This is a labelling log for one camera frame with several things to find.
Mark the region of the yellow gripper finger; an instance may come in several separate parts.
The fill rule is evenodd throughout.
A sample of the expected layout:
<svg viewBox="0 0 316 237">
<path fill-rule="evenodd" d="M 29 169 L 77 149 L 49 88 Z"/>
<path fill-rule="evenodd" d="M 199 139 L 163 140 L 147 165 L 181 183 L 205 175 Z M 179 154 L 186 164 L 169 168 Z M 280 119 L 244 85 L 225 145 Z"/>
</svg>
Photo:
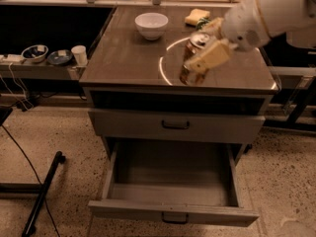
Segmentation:
<svg viewBox="0 0 316 237">
<path fill-rule="evenodd" d="M 222 33 L 221 33 L 221 26 L 222 26 L 223 19 L 220 17 L 217 17 L 213 19 L 212 21 L 206 23 L 201 30 L 207 34 L 209 34 L 212 37 L 217 38 L 218 40 L 222 39 Z"/>
<path fill-rule="evenodd" d="M 229 39 L 212 40 L 204 49 L 186 60 L 184 66 L 191 71 L 204 73 L 228 61 L 237 47 L 238 44 Z"/>
</svg>

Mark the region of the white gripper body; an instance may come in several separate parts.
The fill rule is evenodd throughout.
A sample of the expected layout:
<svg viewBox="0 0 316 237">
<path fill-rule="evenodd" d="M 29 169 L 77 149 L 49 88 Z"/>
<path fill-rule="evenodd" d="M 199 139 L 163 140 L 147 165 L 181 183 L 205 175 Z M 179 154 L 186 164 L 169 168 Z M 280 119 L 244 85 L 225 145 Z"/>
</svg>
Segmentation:
<svg viewBox="0 0 316 237">
<path fill-rule="evenodd" d="M 268 43 L 271 38 L 259 0 L 244 0 L 230 8 L 224 16 L 221 34 L 235 43 L 240 51 L 249 51 Z"/>
</svg>

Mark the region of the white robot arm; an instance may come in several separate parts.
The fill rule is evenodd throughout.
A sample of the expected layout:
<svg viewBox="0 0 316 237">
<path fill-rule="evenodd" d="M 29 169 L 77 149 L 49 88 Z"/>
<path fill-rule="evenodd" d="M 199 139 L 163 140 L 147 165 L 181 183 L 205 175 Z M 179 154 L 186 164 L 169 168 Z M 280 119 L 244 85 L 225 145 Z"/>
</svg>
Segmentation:
<svg viewBox="0 0 316 237">
<path fill-rule="evenodd" d="M 210 41 L 184 66 L 203 73 L 225 63 L 236 51 L 264 46 L 283 33 L 314 24 L 315 0 L 243 0 L 205 26 Z"/>
</svg>

